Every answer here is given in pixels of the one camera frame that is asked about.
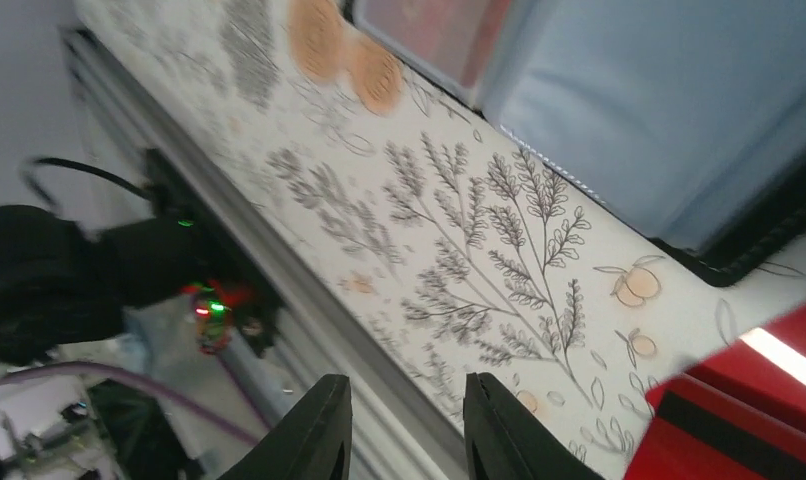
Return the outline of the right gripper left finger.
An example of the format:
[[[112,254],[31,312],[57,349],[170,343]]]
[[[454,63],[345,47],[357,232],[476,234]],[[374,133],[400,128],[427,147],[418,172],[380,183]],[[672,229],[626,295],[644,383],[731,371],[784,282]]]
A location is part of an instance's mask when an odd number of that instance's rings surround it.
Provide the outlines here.
[[[219,479],[347,479],[352,417],[349,378],[326,374]]]

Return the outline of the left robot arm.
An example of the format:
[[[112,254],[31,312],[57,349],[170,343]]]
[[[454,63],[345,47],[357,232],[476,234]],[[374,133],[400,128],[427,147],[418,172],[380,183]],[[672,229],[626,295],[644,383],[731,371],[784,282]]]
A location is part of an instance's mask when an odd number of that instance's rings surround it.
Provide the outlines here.
[[[88,237],[38,207],[0,206],[0,363],[23,366],[60,344],[123,332],[145,308],[206,277],[199,231],[149,218]]]

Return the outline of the black card holder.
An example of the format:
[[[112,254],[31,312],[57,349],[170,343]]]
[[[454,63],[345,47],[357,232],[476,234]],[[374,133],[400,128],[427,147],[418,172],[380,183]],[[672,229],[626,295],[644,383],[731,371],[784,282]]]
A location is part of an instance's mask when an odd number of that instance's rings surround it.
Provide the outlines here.
[[[343,13],[710,285],[806,232],[806,1],[348,1]]]

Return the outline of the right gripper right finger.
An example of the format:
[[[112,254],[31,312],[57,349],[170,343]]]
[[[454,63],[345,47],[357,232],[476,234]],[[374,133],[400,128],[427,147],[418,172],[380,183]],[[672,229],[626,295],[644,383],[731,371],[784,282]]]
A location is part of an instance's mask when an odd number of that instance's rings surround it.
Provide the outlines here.
[[[463,401],[468,476],[598,479],[492,374],[469,373]]]

